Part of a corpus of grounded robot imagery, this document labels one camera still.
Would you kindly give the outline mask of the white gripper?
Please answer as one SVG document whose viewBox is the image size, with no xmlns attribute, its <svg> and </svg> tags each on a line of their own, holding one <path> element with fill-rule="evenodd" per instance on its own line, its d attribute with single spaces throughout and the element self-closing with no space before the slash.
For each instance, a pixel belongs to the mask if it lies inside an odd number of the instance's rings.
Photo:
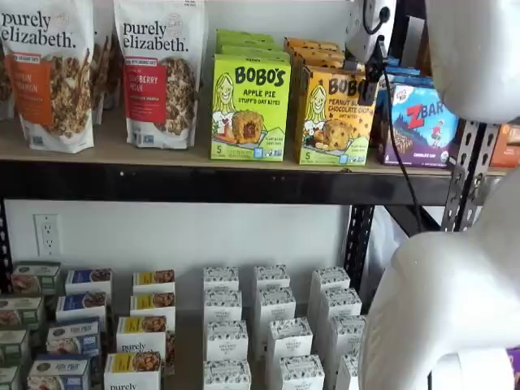
<svg viewBox="0 0 520 390">
<path fill-rule="evenodd" d="M 353 56 L 344 59 L 343 69 L 365 71 L 365 80 L 360 84 L 359 104 L 372 105 L 386 67 L 397 1 L 356 0 L 351 3 L 346 21 L 345 49 Z"/>
</svg>

